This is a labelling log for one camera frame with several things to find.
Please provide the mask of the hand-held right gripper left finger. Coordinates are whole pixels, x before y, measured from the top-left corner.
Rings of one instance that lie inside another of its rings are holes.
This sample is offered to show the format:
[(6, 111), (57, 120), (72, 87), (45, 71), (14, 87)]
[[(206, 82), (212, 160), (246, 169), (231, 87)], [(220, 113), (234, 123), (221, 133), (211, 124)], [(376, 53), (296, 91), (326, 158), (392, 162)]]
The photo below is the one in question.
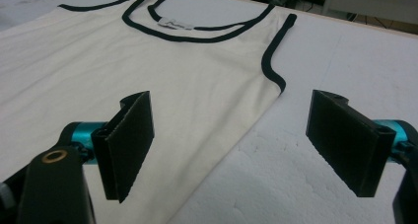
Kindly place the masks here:
[(150, 92), (120, 101), (119, 112), (92, 134), (105, 197), (123, 202), (154, 139)]

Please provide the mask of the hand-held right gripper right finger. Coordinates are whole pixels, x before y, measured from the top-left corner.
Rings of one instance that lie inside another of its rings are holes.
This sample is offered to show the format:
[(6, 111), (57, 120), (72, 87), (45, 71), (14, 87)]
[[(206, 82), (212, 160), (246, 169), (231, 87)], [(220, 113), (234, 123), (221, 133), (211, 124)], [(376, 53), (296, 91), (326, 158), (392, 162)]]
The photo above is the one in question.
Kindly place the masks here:
[(368, 119), (342, 96), (314, 90), (306, 135), (359, 197), (376, 194), (396, 132)]

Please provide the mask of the white tank top black trim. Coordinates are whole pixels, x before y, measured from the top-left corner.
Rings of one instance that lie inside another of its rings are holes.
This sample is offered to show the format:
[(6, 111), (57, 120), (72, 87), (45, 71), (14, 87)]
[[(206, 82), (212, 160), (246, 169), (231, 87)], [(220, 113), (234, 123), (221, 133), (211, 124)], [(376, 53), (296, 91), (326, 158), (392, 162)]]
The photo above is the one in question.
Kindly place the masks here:
[(285, 87), (271, 66), (295, 16), (267, 5), (207, 21), (203, 0), (62, 5), (0, 32), (0, 178), (56, 141), (64, 124), (151, 97), (155, 138), (121, 203), (90, 188), (104, 224), (167, 224)]

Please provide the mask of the white foam mat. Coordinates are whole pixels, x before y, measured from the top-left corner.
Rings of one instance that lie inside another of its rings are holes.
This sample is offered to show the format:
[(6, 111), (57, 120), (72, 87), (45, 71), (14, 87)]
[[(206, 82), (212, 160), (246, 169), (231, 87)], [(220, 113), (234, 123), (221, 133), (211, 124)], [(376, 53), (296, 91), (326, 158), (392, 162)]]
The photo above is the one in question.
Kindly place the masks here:
[[(62, 5), (118, 0), (0, 0), (0, 32)], [(174, 0), (182, 9), (189, 0)], [(263, 6), (203, 0), (207, 21), (240, 20)], [(370, 119), (418, 128), (418, 37), (298, 12), (271, 65), (283, 92), (212, 169), (167, 224), (394, 224), (392, 202), (404, 169), (387, 163), (373, 197), (357, 196), (306, 135), (314, 90), (345, 97)]]

